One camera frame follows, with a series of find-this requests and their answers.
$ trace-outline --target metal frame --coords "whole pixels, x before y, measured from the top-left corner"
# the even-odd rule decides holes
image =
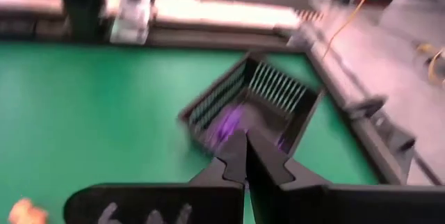
[[[42,18],[34,16],[35,23]],[[9,40],[9,35],[0,35],[0,40]],[[72,42],[61,35],[46,35],[39,37],[34,31],[26,37],[14,37],[15,40],[39,40],[42,42]],[[109,42],[82,42],[87,45],[110,45]],[[325,89],[353,133],[357,144],[372,165],[374,172],[381,183],[405,184],[405,176],[395,158],[379,137],[371,121],[366,118],[351,120],[342,110],[346,104],[346,98],[340,89],[332,81],[331,76],[324,70],[322,62],[309,47],[292,49],[287,47],[287,39],[277,35],[274,30],[268,29],[241,29],[237,27],[212,26],[208,24],[187,24],[176,22],[157,21],[152,25],[151,33],[144,45],[117,45],[123,47],[178,47],[199,49],[225,49],[262,52],[292,53],[305,55],[311,67],[324,83]]]

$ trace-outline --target gray floor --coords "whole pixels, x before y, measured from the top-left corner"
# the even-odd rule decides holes
[[[314,0],[326,13],[317,25],[330,37],[353,11],[353,7],[331,6]],[[416,149],[445,181],[445,91],[428,83],[425,56],[414,51],[416,41],[445,44],[445,4],[442,1],[396,0],[385,10],[364,8],[355,21],[335,39],[326,65],[350,100],[362,92],[340,68],[350,68],[372,95],[387,95],[385,111],[398,125],[417,137]],[[323,53],[325,45],[319,43]],[[332,57],[336,52],[342,63]],[[429,184],[413,163],[409,184]]]

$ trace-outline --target concrete floor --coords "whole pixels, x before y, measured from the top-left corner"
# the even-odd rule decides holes
[[[333,6],[329,0],[314,0],[314,4],[327,15],[315,27],[328,38],[354,9]],[[396,0],[385,10],[364,8],[337,36],[325,59],[350,101],[369,95],[389,97],[385,111],[396,124],[417,137],[417,151],[443,181],[445,90],[428,83],[426,68],[421,64],[425,57],[415,54],[412,41],[444,46],[444,11],[444,0]],[[318,42],[315,48],[323,54],[326,44]],[[361,87],[351,81],[351,75],[357,77]],[[429,184],[414,162],[408,183]]]

